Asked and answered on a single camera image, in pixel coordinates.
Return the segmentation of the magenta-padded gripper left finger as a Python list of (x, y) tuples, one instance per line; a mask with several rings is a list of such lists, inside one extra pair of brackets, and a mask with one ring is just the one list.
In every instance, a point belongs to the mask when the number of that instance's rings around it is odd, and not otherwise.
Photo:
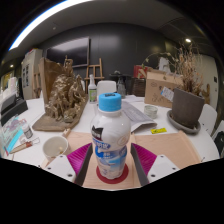
[(57, 156), (49, 165), (46, 166), (45, 170), (82, 186), (92, 153), (92, 144), (88, 143), (76, 149), (69, 155)]

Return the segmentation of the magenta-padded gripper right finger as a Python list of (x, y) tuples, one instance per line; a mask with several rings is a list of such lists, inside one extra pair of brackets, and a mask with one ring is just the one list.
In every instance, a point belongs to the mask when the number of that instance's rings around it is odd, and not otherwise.
[(165, 155), (156, 155), (138, 144), (131, 144), (131, 154), (142, 186), (179, 170)]

